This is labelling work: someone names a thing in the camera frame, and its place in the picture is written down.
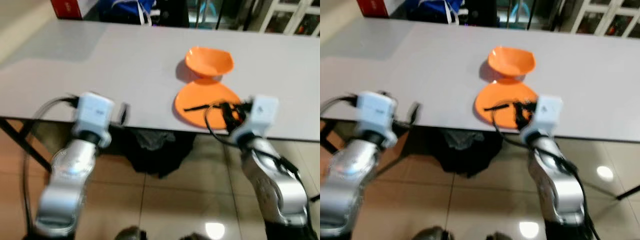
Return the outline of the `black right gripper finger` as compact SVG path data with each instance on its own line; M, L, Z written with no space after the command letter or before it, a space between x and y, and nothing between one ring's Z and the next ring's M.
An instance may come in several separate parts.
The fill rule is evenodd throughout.
M208 103L208 104L204 104L204 105L199 105L199 106L183 109L183 111L184 112L192 112L192 111L207 110L207 109L220 109L221 105L222 105L222 103Z
M222 104L222 119L224 119L227 132L233 132L238 127L238 121L234 116L235 110L231 103Z
M485 112L489 112L489 111L497 111L497 110L501 110L501 109L505 109L505 108L509 108L510 106L515 107L516 105L519 105L519 102L506 102L506 103L500 103L498 105L494 105L488 108L484 108L483 110Z
M525 107L523 103L515 103L515 124L518 131L523 130L529 123L528 118L524 114L524 110Z

